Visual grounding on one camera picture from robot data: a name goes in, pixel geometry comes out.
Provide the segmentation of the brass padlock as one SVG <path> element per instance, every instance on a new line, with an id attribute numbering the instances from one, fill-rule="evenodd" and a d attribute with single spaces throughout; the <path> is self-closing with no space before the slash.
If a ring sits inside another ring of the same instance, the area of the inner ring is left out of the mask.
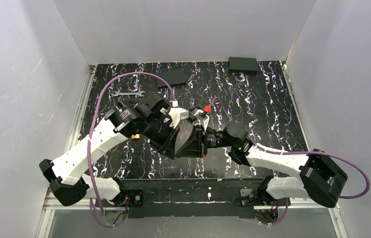
<path id="1" fill-rule="evenodd" d="M 140 139 L 140 135 L 139 134 L 134 134 L 134 135 L 131 136 L 131 139 L 132 140 L 138 140 L 138 139 Z"/>

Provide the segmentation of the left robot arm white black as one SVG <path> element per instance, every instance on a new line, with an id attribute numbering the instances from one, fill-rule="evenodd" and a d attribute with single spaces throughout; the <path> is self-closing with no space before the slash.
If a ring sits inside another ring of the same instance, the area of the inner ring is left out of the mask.
<path id="1" fill-rule="evenodd" d="M 63 206 L 71 206 L 83 198 L 118 203 L 126 196 L 121 182 L 93 178 L 92 164 L 136 134 L 147 137 L 154 150 L 174 159 L 178 124 L 188 116 L 187 109 L 172 107 L 157 93 L 121 101 L 68 152 L 54 160 L 41 161 L 40 170 Z"/>

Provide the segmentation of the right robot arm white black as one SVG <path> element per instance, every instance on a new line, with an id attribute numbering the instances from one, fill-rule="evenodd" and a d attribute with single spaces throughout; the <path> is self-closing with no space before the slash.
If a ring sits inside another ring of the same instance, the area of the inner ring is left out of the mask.
<path id="1" fill-rule="evenodd" d="M 283 198 L 305 198 L 334 208 L 347 182 L 346 173 L 320 151 L 297 155 L 258 146 L 248 139 L 246 128 L 237 121 L 230 122 L 221 131 L 193 126 L 189 138 L 176 150 L 175 156 L 203 158 L 209 149 L 219 147 L 230 147 L 228 155 L 239 165 L 287 174 L 285 178 L 265 177 L 258 188 L 241 196 L 244 206 L 269 204 Z"/>

